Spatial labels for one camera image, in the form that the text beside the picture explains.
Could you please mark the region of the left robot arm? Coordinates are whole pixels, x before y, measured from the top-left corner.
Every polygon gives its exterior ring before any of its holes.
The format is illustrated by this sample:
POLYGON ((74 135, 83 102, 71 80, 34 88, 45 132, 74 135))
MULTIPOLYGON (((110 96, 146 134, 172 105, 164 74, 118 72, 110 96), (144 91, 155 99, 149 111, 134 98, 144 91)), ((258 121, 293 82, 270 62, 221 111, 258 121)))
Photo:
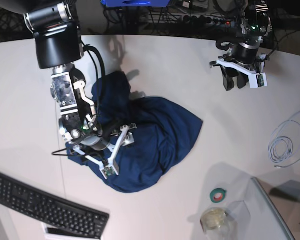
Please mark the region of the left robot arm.
POLYGON ((235 36, 216 41, 216 48, 226 53, 209 63, 211 67, 220 67, 225 90, 230 91, 235 85, 239 89, 246 85, 251 89, 266 87, 264 68, 269 56, 258 52, 272 31, 268 5, 264 0, 236 0, 233 10, 224 11, 217 1, 214 4, 222 15, 235 17, 237 26, 235 36))

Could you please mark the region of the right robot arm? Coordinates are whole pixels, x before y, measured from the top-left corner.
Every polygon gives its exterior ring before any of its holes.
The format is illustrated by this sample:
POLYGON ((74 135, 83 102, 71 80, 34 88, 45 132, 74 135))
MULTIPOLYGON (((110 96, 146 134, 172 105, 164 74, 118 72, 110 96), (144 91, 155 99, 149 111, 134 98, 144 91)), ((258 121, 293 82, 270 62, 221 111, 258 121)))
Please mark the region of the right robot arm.
POLYGON ((82 42, 81 27, 74 0, 0 0, 0 7, 20 15, 35 41, 38 66, 52 69, 51 95, 59 104, 59 130, 67 147, 54 152, 66 156, 88 150, 113 152, 135 141, 134 124, 120 119, 104 124, 106 92, 122 72, 106 75, 101 53, 82 42), (85 53, 91 55, 96 71, 96 99, 86 95, 86 79, 75 62, 85 53))

